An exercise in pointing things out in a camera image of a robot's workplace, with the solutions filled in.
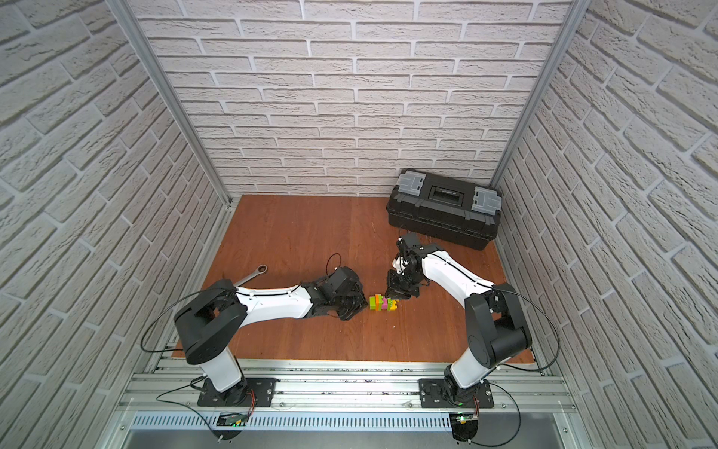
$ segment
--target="metal rail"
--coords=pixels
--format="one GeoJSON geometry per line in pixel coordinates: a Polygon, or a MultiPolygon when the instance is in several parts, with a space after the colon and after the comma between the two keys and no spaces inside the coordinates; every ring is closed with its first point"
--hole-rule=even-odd
{"type": "MultiPolygon", "coordinates": [[[[274,377],[271,406],[258,411],[291,412],[458,412],[462,409],[422,409],[418,380],[444,376],[447,364],[357,361],[240,360],[247,377],[274,377]]],[[[157,402],[162,392],[188,385],[202,371],[183,358],[163,358],[153,374],[134,374],[119,400],[118,409],[172,411],[177,407],[157,402]]],[[[575,407],[560,376],[542,376],[511,369],[495,371],[489,381],[506,388],[522,412],[573,413],[575,407]]],[[[506,412],[511,399],[494,389],[493,409],[506,412]]],[[[197,404],[199,392],[187,388],[163,399],[197,404]]],[[[204,408],[200,411],[238,412],[245,407],[204,408]]]]}

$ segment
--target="metal vent grille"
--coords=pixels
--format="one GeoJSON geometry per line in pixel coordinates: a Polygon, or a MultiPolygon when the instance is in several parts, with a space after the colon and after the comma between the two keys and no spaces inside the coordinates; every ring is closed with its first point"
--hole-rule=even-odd
{"type": "MultiPolygon", "coordinates": [[[[215,429],[231,430],[353,430],[367,432],[451,432],[449,415],[427,413],[255,412],[244,426],[217,426],[219,412],[203,413],[215,429]]],[[[137,412],[133,430],[194,430],[205,423],[191,412],[137,412]]]]}
{"type": "MultiPolygon", "coordinates": [[[[210,426],[214,427],[219,412],[202,413],[210,426]]],[[[205,429],[205,422],[192,412],[137,412],[132,421],[135,430],[178,430],[205,429]]]]}

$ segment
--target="gray latch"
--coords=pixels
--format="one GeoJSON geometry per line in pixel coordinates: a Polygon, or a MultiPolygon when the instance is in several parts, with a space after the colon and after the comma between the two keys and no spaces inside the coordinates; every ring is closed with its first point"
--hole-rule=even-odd
{"type": "Polygon", "coordinates": [[[396,185],[399,186],[399,192],[401,193],[419,196],[419,192],[421,192],[421,187],[424,185],[425,177],[426,175],[424,173],[407,171],[399,175],[399,179],[398,181],[396,181],[396,185]]]}
{"type": "Polygon", "coordinates": [[[471,205],[471,210],[496,215],[496,211],[501,210],[501,197],[494,190],[477,186],[474,189],[474,202],[471,205]]]}

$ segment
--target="aluminum frame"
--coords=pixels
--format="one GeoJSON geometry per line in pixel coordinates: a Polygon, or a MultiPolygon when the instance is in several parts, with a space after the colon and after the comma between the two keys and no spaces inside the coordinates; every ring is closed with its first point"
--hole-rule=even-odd
{"type": "Polygon", "coordinates": [[[210,184],[212,184],[212,187],[222,201],[222,204],[225,207],[229,207],[232,203],[232,197],[227,191],[227,187],[225,187],[224,182],[222,182],[222,178],[219,173],[217,173],[215,165],[212,163],[205,146],[202,144],[200,135],[197,133],[195,126],[192,124],[190,117],[187,115],[185,107],[180,101],[180,97],[177,96],[177,92],[174,91],[172,83],[170,83],[167,74],[162,68],[159,58],[154,54],[152,45],[149,43],[147,36],[142,31],[139,21],[132,11],[131,6],[127,0],[107,0],[107,4],[110,6],[110,10],[115,15],[120,28],[122,28],[127,35],[127,39],[137,53],[137,57],[140,62],[147,70],[149,79],[152,80],[155,87],[157,87],[159,96],[162,97],[162,100],[164,100],[167,105],[167,110],[171,113],[172,118],[174,118],[177,122],[179,130],[185,136],[192,153],[195,154],[197,161],[205,171],[207,178],[210,180],[210,184]]]}
{"type": "MultiPolygon", "coordinates": [[[[421,408],[418,380],[442,378],[447,366],[443,363],[256,359],[241,359],[239,363],[247,377],[272,376],[278,379],[271,406],[258,408],[260,415],[280,417],[287,413],[292,417],[311,417],[331,412],[356,413],[362,417],[398,414],[411,419],[467,411],[460,408],[421,408]]],[[[162,392],[188,385],[191,379],[201,374],[201,369],[188,365],[183,358],[168,356],[160,360],[154,373],[134,374],[99,447],[122,447],[138,412],[185,412],[177,405],[157,402],[155,398],[162,392]]],[[[506,388],[522,413],[552,413],[558,417],[559,431],[573,422],[568,415],[577,416],[577,409],[560,376],[542,376],[506,368],[494,371],[488,379],[506,388]]],[[[482,413],[511,412],[514,409],[511,398],[503,391],[493,389],[493,395],[494,408],[483,409],[482,413]]],[[[246,407],[197,407],[198,396],[197,390],[187,388],[167,394],[164,399],[188,404],[203,414],[246,411],[246,407]]],[[[567,449],[582,447],[575,445],[569,435],[562,437],[567,449]]]]}
{"type": "Polygon", "coordinates": [[[538,74],[536,84],[533,85],[533,89],[531,89],[528,99],[523,105],[521,114],[518,116],[518,120],[516,121],[516,126],[513,127],[511,136],[506,144],[506,148],[503,150],[501,159],[499,159],[498,164],[496,165],[496,170],[494,171],[494,174],[491,177],[491,182],[489,183],[490,188],[498,188],[501,178],[503,178],[503,174],[508,167],[508,163],[511,161],[511,157],[513,157],[513,153],[516,151],[523,133],[528,129],[531,119],[539,109],[541,99],[549,89],[551,80],[554,79],[554,75],[556,75],[556,71],[559,69],[559,64],[566,54],[566,51],[569,49],[573,36],[576,34],[579,24],[581,23],[584,14],[586,14],[586,10],[588,10],[590,3],[591,0],[573,0],[569,10],[566,11],[566,18],[561,24],[561,28],[556,35],[556,40],[554,40],[554,44],[551,46],[549,55],[546,56],[546,61],[544,62],[543,67],[541,67],[541,72],[538,74]]]}

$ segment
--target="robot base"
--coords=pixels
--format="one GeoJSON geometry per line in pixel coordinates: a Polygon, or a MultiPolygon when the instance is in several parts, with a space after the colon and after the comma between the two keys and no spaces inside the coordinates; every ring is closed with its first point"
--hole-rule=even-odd
{"type": "Polygon", "coordinates": [[[257,398],[255,407],[269,407],[274,397],[274,385],[276,379],[273,377],[248,377],[243,382],[232,387],[226,392],[218,392],[209,378],[205,379],[197,400],[199,407],[249,407],[252,405],[252,396],[248,394],[254,390],[257,398]],[[246,388],[240,386],[246,381],[246,388]]]}
{"type": "Polygon", "coordinates": [[[491,388],[487,382],[461,389],[455,398],[451,398],[447,396],[447,392],[450,392],[451,389],[446,379],[419,379],[419,391],[421,408],[424,409],[474,409],[474,397],[479,402],[479,408],[492,409],[494,406],[491,388]]]}

